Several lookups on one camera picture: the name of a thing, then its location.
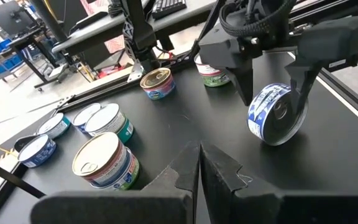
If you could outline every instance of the canned food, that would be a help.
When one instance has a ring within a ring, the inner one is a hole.
[[[73,119],[73,125],[76,126],[82,133],[87,133],[85,131],[85,124],[94,115],[102,105],[100,103],[93,103],[82,109]]]
[[[176,85],[169,68],[158,68],[146,74],[140,86],[150,99],[159,100],[167,96]]]
[[[218,87],[230,82],[229,77],[224,72],[202,63],[199,54],[196,55],[194,62],[197,66],[198,73],[200,73],[203,78],[204,85],[208,87]]]
[[[129,188],[139,171],[139,162],[114,133],[102,133],[89,140],[76,154],[74,174],[96,188]]]
[[[120,111],[119,105],[111,103],[102,107],[90,117],[85,124],[85,131],[91,136],[113,132],[118,135],[122,142],[127,142],[134,132],[134,127]]]
[[[57,113],[41,124],[37,134],[47,134],[51,139],[61,136],[70,127],[70,121],[63,115]]]
[[[306,118],[308,102],[295,114],[291,107],[291,88],[274,83],[266,86],[248,109],[248,128],[271,146],[287,142],[300,129]]]
[[[42,134],[27,143],[17,159],[27,167],[37,167],[49,159],[55,150],[56,143],[46,134]]]

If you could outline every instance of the black table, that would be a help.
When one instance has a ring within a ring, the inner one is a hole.
[[[283,66],[291,61],[288,54],[254,60],[254,93],[269,83],[289,83]],[[118,103],[135,127],[127,146],[142,170],[133,189],[148,184],[185,146],[208,141],[252,174],[282,189],[358,192],[358,112],[353,112],[358,109],[357,96],[334,91],[337,86],[326,81],[326,76],[321,75],[314,84],[309,112],[299,132],[278,147],[270,147],[250,133],[248,108],[232,85],[204,87],[195,67],[175,73],[174,78],[177,89],[159,101],[149,100],[140,87],[106,95],[99,101]],[[66,115],[73,119],[79,110]],[[46,194],[96,190],[71,171],[75,153],[88,139],[71,127],[56,140],[58,151],[50,160],[29,169],[23,179]],[[197,221],[209,223],[201,189],[198,200]],[[29,223],[36,202],[33,196],[15,189],[0,210],[0,223]]]
[[[145,5],[149,0],[142,0]],[[170,14],[159,20],[152,17],[149,24],[153,27],[157,39],[164,45],[169,41],[169,35],[200,24],[206,20],[216,0],[187,0],[187,8]],[[114,18],[106,16],[89,26],[72,33],[66,41],[57,44],[52,52],[66,50],[70,54],[78,54],[95,44],[105,42],[122,34],[124,16]]]
[[[34,88],[39,88],[48,83],[55,82],[58,80],[58,78],[46,78],[45,75],[40,73],[38,69],[22,53],[23,49],[25,49],[29,45],[34,44],[40,50],[41,54],[43,54],[45,58],[53,65],[53,67],[59,67],[59,65],[53,58],[53,55],[49,53],[49,51],[40,42],[36,41],[35,35],[41,32],[43,32],[43,30],[41,28],[38,28],[27,33],[26,35],[23,35],[22,37],[13,40],[7,45],[8,47],[12,48],[16,52],[16,54],[24,61],[24,63],[42,80],[42,83],[34,86]]]

